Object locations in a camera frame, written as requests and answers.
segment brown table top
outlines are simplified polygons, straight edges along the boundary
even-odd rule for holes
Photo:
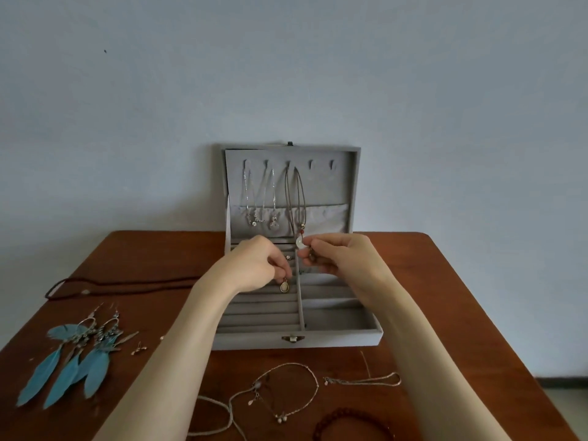
[[[577,439],[428,236],[421,233],[367,235],[513,440]],[[98,281],[148,281],[201,275],[223,255],[223,249],[224,234],[220,232],[114,232],[73,276]],[[86,288],[79,283],[64,285],[59,294]],[[138,296],[84,296],[44,304],[0,352],[0,439],[91,440],[153,353],[159,338],[172,325],[187,294],[188,290],[180,290]],[[121,345],[121,352],[112,354],[109,373],[98,393],[85,400],[79,383],[54,406],[42,410],[54,373],[39,395],[16,408],[18,393],[35,366],[57,346],[45,337],[47,330],[64,323],[78,323],[102,302],[105,304],[98,312],[99,322],[113,314],[111,306],[115,302],[121,313],[121,328],[126,333],[141,332]],[[138,341],[149,349],[130,356]],[[314,371],[320,389],[312,404],[290,417],[286,424],[277,424],[258,402],[247,406],[246,402],[252,398],[249,394],[233,402],[235,420],[249,441],[311,439],[315,424],[341,406],[365,410],[385,421],[397,440],[421,439],[402,386],[323,386],[324,376],[364,379],[367,373],[362,352],[372,376],[386,375],[395,368],[384,342],[377,347],[362,348],[212,352],[201,394],[226,402],[232,394],[251,386],[264,371],[284,362],[300,362]],[[270,381],[274,382],[270,385],[276,407],[290,411],[312,396],[313,381],[306,375],[302,370],[272,373]],[[191,429],[218,428],[227,418],[221,408],[198,401]],[[323,440],[383,439],[379,436],[370,426],[350,420],[337,422],[323,434]],[[210,439],[241,438],[231,427]]]

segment gray jewelry box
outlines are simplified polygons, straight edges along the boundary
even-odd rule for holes
[[[305,235],[352,232],[360,148],[291,143],[227,145],[222,148],[222,154],[225,253],[244,239],[264,235],[291,257],[293,277],[288,293],[282,293],[279,285],[271,282],[257,291],[238,294],[220,319],[213,349],[377,345],[382,338],[382,328],[349,286],[333,275],[304,266],[296,256],[296,237],[286,207],[285,173],[289,167],[291,206],[296,219],[298,194],[293,174],[296,167],[306,199]],[[253,217],[255,211],[262,222],[252,226],[247,214]],[[269,224],[274,214],[278,226],[271,228]]]

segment person's left arm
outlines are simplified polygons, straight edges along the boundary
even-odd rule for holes
[[[224,309],[239,292],[291,276],[282,252],[261,236],[216,262],[94,441],[185,440]]]

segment hand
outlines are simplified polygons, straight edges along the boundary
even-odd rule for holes
[[[292,268],[284,254],[261,235],[241,241],[209,272],[228,281],[234,294],[259,289],[272,279],[282,282],[292,277]]]
[[[305,237],[302,242],[310,246],[298,251],[304,265],[319,266],[321,272],[343,279],[371,311],[397,282],[365,235],[324,233]],[[316,256],[311,256],[311,248]]]

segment open jewelry box lid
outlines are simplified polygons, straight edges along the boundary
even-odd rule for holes
[[[295,241],[286,208],[287,167],[294,216],[298,206],[294,168],[298,169],[302,180],[306,200],[305,234],[352,232],[360,151],[358,147],[291,143],[222,146],[226,196],[225,253],[231,250],[231,245],[255,235],[266,236],[274,243]],[[247,191],[244,175],[247,176]],[[274,191],[277,226],[271,228]],[[302,195],[300,206],[303,207]],[[253,216],[254,211],[263,222],[251,226],[247,213]]]

